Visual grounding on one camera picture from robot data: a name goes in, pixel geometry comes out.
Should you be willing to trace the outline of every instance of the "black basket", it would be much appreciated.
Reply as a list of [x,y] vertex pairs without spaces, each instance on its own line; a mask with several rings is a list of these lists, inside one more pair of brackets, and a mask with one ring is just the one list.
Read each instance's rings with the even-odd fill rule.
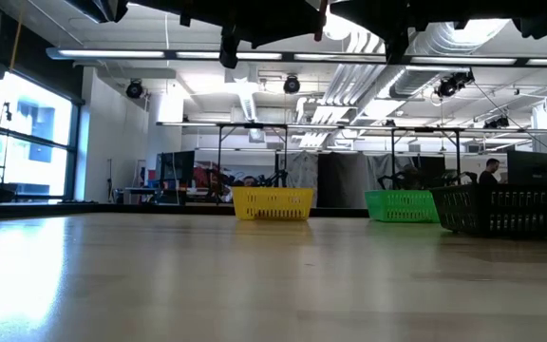
[[462,185],[431,192],[441,225],[451,231],[547,237],[547,185]]

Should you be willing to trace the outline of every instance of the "wooden floor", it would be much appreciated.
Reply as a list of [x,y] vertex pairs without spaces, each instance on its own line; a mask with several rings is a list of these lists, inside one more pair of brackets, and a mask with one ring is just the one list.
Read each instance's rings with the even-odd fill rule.
[[547,241],[436,225],[0,222],[0,341],[547,341]]

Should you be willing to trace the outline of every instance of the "computer monitor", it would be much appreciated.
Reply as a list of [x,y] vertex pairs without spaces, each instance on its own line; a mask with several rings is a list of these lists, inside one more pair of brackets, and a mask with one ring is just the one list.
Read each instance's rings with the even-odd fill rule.
[[547,185],[547,153],[508,151],[508,182]]
[[195,159],[195,151],[159,154],[156,164],[156,179],[191,182],[194,177]]

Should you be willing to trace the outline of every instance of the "man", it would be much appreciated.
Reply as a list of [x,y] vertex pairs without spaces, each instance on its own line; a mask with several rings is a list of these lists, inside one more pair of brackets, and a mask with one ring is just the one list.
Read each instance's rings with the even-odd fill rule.
[[482,171],[481,176],[479,177],[479,184],[483,185],[493,185],[497,184],[498,180],[493,176],[500,168],[500,161],[496,159],[490,159],[486,161],[486,168]]

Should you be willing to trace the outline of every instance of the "plastic basket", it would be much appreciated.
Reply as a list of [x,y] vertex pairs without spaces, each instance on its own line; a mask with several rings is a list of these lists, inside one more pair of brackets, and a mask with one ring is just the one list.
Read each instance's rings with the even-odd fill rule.
[[431,192],[441,225],[451,231],[547,237],[547,185],[463,185]]
[[371,219],[382,222],[440,222],[429,191],[367,191],[365,197]]
[[308,219],[313,189],[233,187],[238,219]]

